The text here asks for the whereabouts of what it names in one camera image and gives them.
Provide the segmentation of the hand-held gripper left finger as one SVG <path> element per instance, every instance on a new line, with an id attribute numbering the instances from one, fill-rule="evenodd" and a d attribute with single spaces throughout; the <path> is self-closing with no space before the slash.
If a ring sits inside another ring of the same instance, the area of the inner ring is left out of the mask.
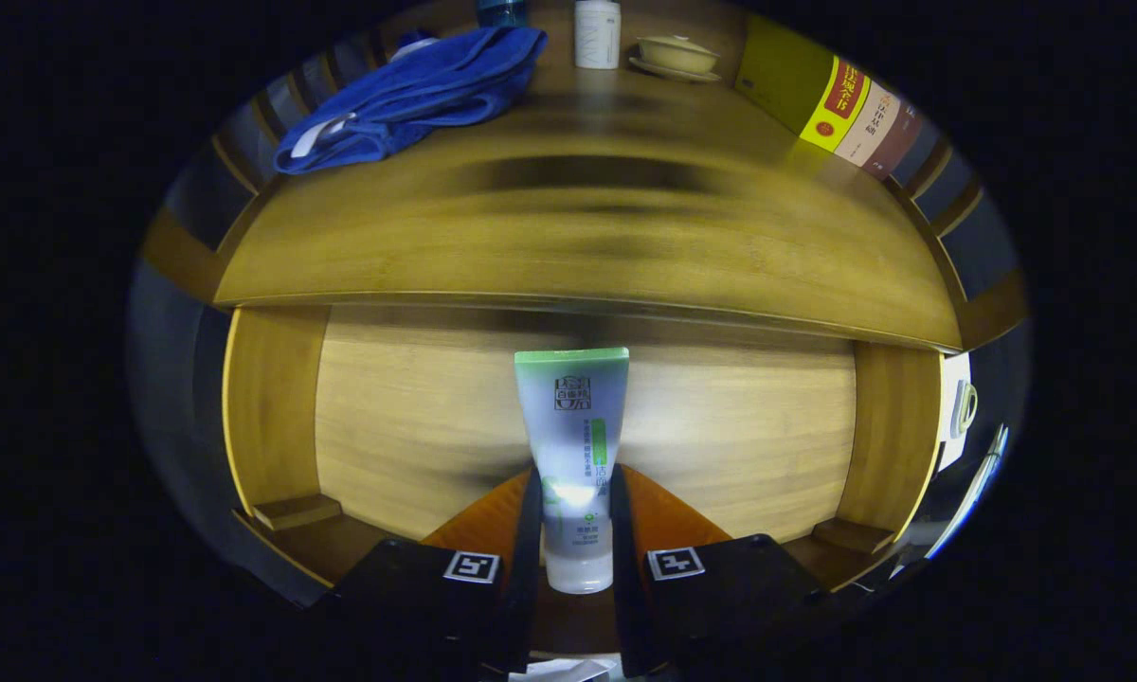
<path id="1" fill-rule="evenodd" d="M 327 596 L 368 677 L 528 669 L 541 583 L 542 485 L 522 471 L 421 541 L 375 544 Z"/>

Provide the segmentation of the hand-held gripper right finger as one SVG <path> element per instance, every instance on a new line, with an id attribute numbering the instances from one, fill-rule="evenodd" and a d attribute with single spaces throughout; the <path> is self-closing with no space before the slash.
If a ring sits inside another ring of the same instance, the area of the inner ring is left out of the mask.
<path id="1" fill-rule="evenodd" d="M 733 538 L 633 467 L 613 471 L 609 509 L 625 676 L 733 677 L 798 646 L 825 601 L 772 537 Z"/>

